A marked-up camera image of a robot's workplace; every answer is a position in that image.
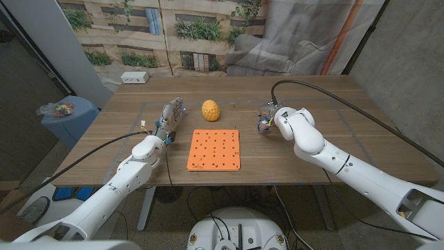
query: plastic bag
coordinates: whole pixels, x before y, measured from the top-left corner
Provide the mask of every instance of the plastic bag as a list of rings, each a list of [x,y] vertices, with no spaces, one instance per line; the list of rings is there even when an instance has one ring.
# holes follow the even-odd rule
[[[53,115],[54,117],[65,117],[74,114],[74,103],[48,103],[41,106],[37,111],[37,115]]]

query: building mural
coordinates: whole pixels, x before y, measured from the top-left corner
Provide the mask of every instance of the building mural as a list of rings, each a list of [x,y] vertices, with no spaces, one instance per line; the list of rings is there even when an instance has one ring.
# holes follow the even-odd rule
[[[125,71],[150,77],[318,74],[350,9],[362,0],[287,2],[58,0],[112,91]]]

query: wooden table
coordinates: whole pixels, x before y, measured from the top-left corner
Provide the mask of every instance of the wooden table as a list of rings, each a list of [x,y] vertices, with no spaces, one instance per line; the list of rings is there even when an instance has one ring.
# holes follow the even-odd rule
[[[349,76],[150,78],[147,84],[122,85],[117,90],[58,171],[108,140],[140,131],[141,119],[147,121],[148,128],[154,128],[163,106],[182,97],[187,115],[178,125],[176,141],[167,152],[174,185],[327,183],[322,169],[299,159],[293,152],[294,141],[286,141],[277,127],[271,128],[266,135],[257,132],[257,109],[271,99],[271,86],[288,78],[329,90],[393,126]],[[286,106],[308,109],[324,137],[348,153],[406,181],[433,183],[438,180],[438,175],[421,153],[345,105],[320,92],[290,83],[277,87],[275,94],[278,99],[284,99]],[[215,100],[221,109],[216,122],[205,121],[201,114],[201,105],[207,99]],[[188,172],[187,159],[194,129],[237,129],[241,169],[238,172]],[[135,135],[108,145],[54,180],[53,184],[104,184],[144,136]],[[146,184],[170,185],[164,156]]]

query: orange pegboard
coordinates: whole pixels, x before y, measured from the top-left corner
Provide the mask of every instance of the orange pegboard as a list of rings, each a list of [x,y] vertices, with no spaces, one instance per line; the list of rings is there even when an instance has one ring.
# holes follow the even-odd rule
[[[193,132],[188,171],[238,171],[240,168],[237,130],[196,129]]]

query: orange pole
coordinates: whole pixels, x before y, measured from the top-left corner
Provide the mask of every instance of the orange pole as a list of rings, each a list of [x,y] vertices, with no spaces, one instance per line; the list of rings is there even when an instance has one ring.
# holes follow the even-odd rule
[[[339,33],[338,38],[336,39],[336,42],[333,45],[333,49],[330,51],[330,55],[328,55],[327,60],[325,61],[324,67],[322,68],[321,75],[326,75],[328,72],[328,69],[330,68],[330,65],[333,63],[333,59],[338,53],[339,47],[341,46],[342,42],[345,39],[345,35],[347,35],[348,30],[353,24],[353,21],[355,20],[356,15],[358,14],[358,11],[362,5],[363,0],[356,0],[354,6],[350,10],[350,14],[348,14],[348,17],[345,21],[344,26],[342,27],[341,32]]]

